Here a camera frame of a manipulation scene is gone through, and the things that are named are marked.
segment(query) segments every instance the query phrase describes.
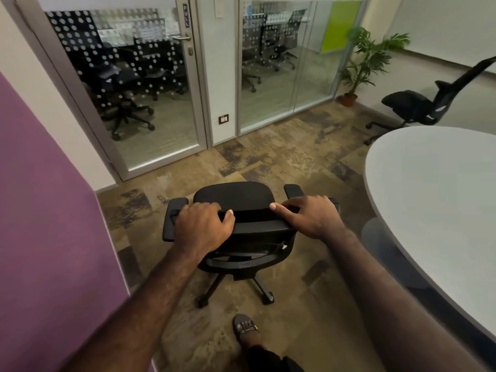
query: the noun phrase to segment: lime green wall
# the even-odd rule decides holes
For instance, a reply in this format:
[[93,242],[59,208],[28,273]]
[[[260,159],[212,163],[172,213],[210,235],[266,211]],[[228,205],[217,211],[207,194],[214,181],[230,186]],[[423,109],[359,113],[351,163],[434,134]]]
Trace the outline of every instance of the lime green wall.
[[360,3],[361,1],[334,1],[332,3],[321,52],[345,47],[348,31],[353,27]]

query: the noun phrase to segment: glass door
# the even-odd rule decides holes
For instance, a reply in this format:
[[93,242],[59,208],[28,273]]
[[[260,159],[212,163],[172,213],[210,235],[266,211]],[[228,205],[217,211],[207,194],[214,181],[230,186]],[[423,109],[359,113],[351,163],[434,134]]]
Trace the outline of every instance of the glass door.
[[22,0],[123,180],[206,148],[189,0]]
[[240,0],[241,134],[328,99],[363,0]]

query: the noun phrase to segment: person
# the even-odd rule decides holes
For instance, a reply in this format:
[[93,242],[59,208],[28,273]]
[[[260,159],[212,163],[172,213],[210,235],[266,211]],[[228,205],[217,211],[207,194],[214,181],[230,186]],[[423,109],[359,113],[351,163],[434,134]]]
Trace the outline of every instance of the person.
[[[286,206],[300,208],[290,212]],[[270,208],[302,234],[328,247],[360,308],[387,370],[482,371],[484,367],[392,278],[348,230],[327,197],[304,196]],[[186,205],[176,221],[174,245],[128,299],[61,368],[62,372],[145,372],[189,277],[234,227],[221,222],[216,203]],[[250,370],[299,371],[290,358],[265,349],[257,326],[243,315],[234,332],[247,350]]]

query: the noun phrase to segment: caster wheel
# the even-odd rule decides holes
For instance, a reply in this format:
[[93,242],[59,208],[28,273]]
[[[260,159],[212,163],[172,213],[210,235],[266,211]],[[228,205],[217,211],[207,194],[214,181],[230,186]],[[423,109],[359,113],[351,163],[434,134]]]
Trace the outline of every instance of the caster wheel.
[[208,300],[205,299],[205,295],[196,298],[196,306],[199,309],[205,308],[208,305]]
[[264,306],[268,306],[269,304],[274,304],[274,295],[272,294],[271,291],[269,291],[269,294],[272,295],[272,301],[268,299],[266,296],[262,296],[262,303]]

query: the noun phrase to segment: terracotta pot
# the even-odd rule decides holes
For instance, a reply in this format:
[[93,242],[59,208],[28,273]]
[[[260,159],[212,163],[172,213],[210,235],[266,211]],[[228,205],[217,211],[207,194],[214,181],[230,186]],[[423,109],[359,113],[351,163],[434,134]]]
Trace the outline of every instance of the terracotta pot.
[[341,96],[340,103],[345,107],[351,107],[355,104],[355,100],[358,98],[356,94],[345,93]]

